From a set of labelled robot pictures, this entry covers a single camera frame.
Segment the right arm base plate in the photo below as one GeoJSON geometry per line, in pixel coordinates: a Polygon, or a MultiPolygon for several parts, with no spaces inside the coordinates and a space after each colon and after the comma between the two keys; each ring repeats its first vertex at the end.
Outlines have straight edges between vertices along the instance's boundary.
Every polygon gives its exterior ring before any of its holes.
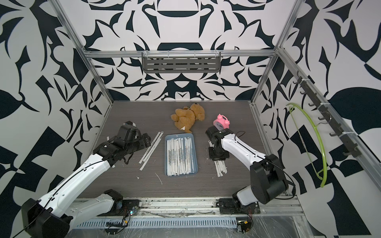
{"type": "Polygon", "coordinates": [[[241,205],[239,201],[234,198],[220,198],[216,202],[216,207],[219,208],[220,214],[223,214],[223,215],[261,214],[260,206],[257,202],[251,203],[249,205],[241,205]]]}

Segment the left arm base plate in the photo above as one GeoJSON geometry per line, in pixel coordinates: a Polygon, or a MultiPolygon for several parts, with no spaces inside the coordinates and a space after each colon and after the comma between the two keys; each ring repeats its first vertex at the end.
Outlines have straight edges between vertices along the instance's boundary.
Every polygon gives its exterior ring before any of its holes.
{"type": "Polygon", "coordinates": [[[107,213],[103,213],[98,215],[98,217],[106,217],[106,216],[122,216],[126,215],[128,212],[133,211],[135,213],[139,208],[139,199],[124,199],[118,200],[112,206],[111,210],[107,213]]]}

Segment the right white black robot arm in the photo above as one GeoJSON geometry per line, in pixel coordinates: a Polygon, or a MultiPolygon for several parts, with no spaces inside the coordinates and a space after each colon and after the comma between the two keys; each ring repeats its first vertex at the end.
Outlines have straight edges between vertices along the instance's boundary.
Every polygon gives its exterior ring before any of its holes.
{"type": "Polygon", "coordinates": [[[212,126],[205,134],[212,144],[208,148],[211,160],[225,161],[233,155],[250,171],[250,185],[233,194],[237,207],[256,202],[267,204],[288,190],[286,174],[277,156],[258,152],[229,129],[220,131],[212,126]]]}

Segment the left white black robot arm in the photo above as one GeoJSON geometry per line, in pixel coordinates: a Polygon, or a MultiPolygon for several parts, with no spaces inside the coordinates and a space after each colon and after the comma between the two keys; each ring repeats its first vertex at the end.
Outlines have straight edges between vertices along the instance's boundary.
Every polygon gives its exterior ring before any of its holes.
{"type": "Polygon", "coordinates": [[[148,148],[151,137],[131,122],[118,134],[99,144],[88,159],[68,178],[38,200],[21,207],[24,231],[33,238],[64,238],[74,227],[98,215],[123,211],[123,196],[113,189],[81,205],[72,203],[96,178],[126,155],[148,148]]]}

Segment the pile straw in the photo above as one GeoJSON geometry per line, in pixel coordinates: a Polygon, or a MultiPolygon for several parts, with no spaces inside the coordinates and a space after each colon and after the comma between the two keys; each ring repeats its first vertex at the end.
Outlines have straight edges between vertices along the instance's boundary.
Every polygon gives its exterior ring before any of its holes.
{"type": "Polygon", "coordinates": [[[214,164],[218,177],[222,177],[224,174],[228,173],[225,161],[214,161],[214,164]]]}

